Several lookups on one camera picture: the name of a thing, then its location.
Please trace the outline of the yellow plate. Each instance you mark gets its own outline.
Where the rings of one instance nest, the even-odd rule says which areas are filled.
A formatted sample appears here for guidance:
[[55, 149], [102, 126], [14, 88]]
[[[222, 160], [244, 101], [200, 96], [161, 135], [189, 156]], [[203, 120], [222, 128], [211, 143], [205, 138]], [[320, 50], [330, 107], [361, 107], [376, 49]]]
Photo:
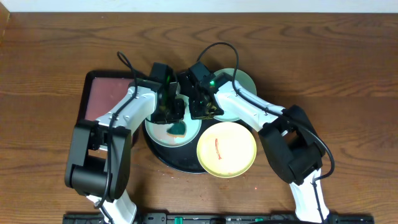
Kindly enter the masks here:
[[210, 126], [197, 144], [197, 157], [202, 168], [220, 178], [237, 177], [246, 172], [256, 153], [256, 141], [250, 130], [234, 122]]

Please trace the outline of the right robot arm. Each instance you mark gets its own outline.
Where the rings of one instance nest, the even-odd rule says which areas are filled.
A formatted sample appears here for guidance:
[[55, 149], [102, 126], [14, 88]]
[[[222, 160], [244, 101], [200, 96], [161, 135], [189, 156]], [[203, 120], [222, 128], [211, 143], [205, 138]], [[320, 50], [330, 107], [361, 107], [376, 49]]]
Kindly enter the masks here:
[[322, 174], [321, 168], [323, 156], [332, 154], [303, 109], [266, 102], [228, 74], [207, 73], [197, 77], [192, 72], [183, 72], [178, 81], [188, 94], [193, 119], [229, 112], [255, 129], [272, 170], [290, 185], [297, 218], [302, 222], [326, 223], [330, 211], [320, 181], [333, 171]]

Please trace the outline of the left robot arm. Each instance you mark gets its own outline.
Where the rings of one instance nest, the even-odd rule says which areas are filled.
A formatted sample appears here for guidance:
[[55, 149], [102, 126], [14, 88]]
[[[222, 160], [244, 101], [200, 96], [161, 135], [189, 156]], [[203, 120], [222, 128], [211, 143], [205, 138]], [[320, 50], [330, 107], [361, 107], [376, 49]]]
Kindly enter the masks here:
[[91, 200], [106, 223], [133, 223], [137, 207], [126, 192], [132, 137], [148, 117], [160, 124], [183, 118], [184, 102], [177, 98], [180, 85], [139, 78], [131, 82], [126, 95], [111, 110], [89, 120], [85, 115], [94, 98], [93, 82], [89, 78], [83, 87], [65, 184]]

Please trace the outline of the green yellow sponge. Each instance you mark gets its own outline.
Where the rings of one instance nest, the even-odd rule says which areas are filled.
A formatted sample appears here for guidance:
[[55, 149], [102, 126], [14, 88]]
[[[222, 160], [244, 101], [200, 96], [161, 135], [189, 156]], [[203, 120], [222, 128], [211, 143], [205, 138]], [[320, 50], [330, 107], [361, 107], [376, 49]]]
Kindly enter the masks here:
[[187, 126], [183, 121], [174, 123], [171, 127], [167, 129], [167, 134], [175, 138], [185, 137], [187, 132]]

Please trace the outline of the light blue plate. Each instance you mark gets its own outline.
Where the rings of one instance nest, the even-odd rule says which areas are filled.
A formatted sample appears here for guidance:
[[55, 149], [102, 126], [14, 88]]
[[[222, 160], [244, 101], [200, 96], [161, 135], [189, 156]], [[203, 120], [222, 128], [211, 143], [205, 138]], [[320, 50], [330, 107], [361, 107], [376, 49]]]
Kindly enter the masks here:
[[199, 133], [201, 128], [201, 120], [191, 119], [188, 108], [188, 97], [185, 95], [178, 95], [185, 103], [185, 114], [181, 121], [187, 126], [187, 132], [183, 138], [175, 138], [167, 134], [167, 129], [172, 124], [155, 124], [145, 120], [146, 131], [149, 137], [157, 144], [165, 147], [180, 147], [191, 142]]
[[[222, 73], [227, 73], [228, 75], [233, 76], [233, 72], [234, 72], [233, 68], [223, 68], [221, 70], [215, 71], [214, 74], [218, 76], [221, 75]], [[252, 80], [252, 78], [247, 73], [245, 73], [242, 70], [237, 70], [236, 81], [238, 81], [243, 88], [247, 89], [252, 94], [257, 95], [256, 85]], [[223, 115], [215, 116], [215, 119], [223, 122], [234, 122], [239, 120], [239, 118], [236, 115], [227, 111], [225, 111]]]

